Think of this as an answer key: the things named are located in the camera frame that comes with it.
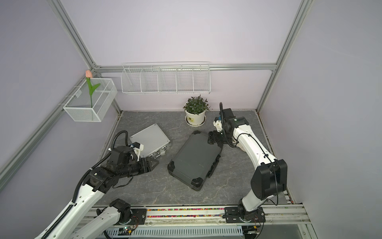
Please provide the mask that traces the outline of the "black poker set case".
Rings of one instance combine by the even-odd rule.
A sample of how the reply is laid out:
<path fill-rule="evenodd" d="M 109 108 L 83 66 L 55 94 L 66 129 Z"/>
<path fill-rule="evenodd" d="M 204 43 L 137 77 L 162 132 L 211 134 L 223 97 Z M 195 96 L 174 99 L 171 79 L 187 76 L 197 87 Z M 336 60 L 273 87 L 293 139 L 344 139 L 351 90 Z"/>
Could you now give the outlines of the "black poker set case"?
<path fill-rule="evenodd" d="M 209 133 L 195 130 L 167 166 L 168 172 L 195 191 L 200 191 L 215 171 L 223 144 Z"/>

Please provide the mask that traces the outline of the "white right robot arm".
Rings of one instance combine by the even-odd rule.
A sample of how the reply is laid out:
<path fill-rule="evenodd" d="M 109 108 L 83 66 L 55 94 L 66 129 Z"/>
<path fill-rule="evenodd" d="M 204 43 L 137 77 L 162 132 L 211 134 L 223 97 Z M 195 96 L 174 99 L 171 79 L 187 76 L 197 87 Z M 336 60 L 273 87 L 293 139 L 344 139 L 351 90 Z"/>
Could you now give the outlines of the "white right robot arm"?
<path fill-rule="evenodd" d="M 236 215 L 241 221 L 249 222 L 262 211 L 264 203 L 279 204 L 279 194 L 287 189 L 287 163 L 277 159 L 264 147 L 244 117 L 236 117 L 222 103 L 213 125 L 216 130 L 209 132 L 208 143 L 238 147 L 247 153 L 254 166 L 251 190 L 240 199 Z"/>

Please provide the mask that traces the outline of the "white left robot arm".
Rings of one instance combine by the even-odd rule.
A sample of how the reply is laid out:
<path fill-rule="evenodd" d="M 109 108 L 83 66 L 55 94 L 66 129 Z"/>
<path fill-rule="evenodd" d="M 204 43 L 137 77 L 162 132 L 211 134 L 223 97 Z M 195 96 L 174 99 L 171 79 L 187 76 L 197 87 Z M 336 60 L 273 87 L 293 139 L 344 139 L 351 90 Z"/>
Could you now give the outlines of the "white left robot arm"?
<path fill-rule="evenodd" d="M 159 161 L 151 157 L 141 157 L 143 149 L 141 143 L 128 143 L 126 130 L 118 132 L 107 155 L 86 171 L 76 185 L 72 200 L 37 238 L 95 239 L 115 224 L 132 223 L 133 227 L 128 233 L 135 231 L 139 225 L 139 218 L 133 214 L 130 204 L 121 199 L 112 201 L 81 229 L 75 228 L 111 188 L 120 188 L 119 179 L 133 179 L 153 171 Z"/>

